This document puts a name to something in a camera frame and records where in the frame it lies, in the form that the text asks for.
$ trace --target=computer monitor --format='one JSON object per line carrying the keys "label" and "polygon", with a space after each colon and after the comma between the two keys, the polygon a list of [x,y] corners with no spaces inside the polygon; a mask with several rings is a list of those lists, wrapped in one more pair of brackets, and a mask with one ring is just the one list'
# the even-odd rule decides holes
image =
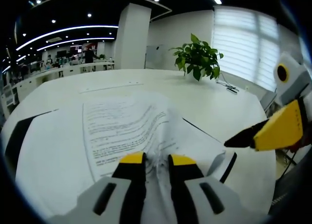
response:
{"label": "computer monitor", "polygon": [[66,57],[67,51],[62,50],[57,52],[57,57]]}

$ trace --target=office floor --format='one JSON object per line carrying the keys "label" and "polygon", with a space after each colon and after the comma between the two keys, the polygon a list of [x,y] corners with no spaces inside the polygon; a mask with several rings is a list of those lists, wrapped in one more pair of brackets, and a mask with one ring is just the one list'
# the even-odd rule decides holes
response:
{"label": "office floor", "polygon": [[[286,159],[284,155],[281,154],[279,151],[276,151],[276,179],[279,179],[281,177],[288,163],[289,163],[289,160]],[[290,171],[293,167],[294,165],[291,164],[287,172]]]}

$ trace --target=window blinds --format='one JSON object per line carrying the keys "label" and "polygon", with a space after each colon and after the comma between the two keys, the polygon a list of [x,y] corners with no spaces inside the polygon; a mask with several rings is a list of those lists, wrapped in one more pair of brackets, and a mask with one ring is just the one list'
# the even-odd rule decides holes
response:
{"label": "window blinds", "polygon": [[280,56],[275,19],[234,7],[216,7],[214,18],[213,47],[224,54],[221,70],[274,91]]}

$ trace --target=ceiling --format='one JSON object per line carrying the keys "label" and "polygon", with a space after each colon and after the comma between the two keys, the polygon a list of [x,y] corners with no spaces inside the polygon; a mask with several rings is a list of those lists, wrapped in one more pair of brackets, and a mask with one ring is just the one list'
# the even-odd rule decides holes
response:
{"label": "ceiling", "polygon": [[[157,19],[190,11],[210,10],[215,5],[213,0],[160,0],[159,4],[153,0],[42,0],[41,4],[33,7],[28,1],[36,5],[36,0],[14,0],[14,2],[4,3],[1,6],[6,12],[3,24],[5,33],[0,37],[1,61],[6,57],[6,46],[10,50],[14,50],[33,38],[55,30],[82,25],[118,25],[121,11],[130,2],[150,7],[152,9],[151,18],[168,12],[168,9],[172,10]],[[278,23],[296,32],[296,28],[282,10],[279,0],[222,0],[222,5],[243,7],[266,13],[275,17]],[[15,22],[17,43],[14,40]],[[52,44],[46,43],[46,40],[54,37],[60,37],[64,41],[90,37],[116,38],[116,36],[117,28],[89,28],[61,32],[25,46],[15,54],[15,57],[33,54],[36,49]]]}

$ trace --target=round table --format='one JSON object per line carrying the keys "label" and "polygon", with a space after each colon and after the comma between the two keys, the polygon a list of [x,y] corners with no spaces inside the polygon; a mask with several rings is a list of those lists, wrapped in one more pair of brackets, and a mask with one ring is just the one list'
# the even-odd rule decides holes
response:
{"label": "round table", "polygon": [[[182,116],[220,142],[266,119],[257,97],[245,90],[233,94],[215,81],[186,81],[183,72],[167,70],[113,70],[52,80],[30,93],[7,119],[1,140],[4,149],[22,119],[94,98],[153,91],[171,99]],[[268,213],[275,186],[275,152],[227,149],[237,160],[225,185],[247,209]]]}

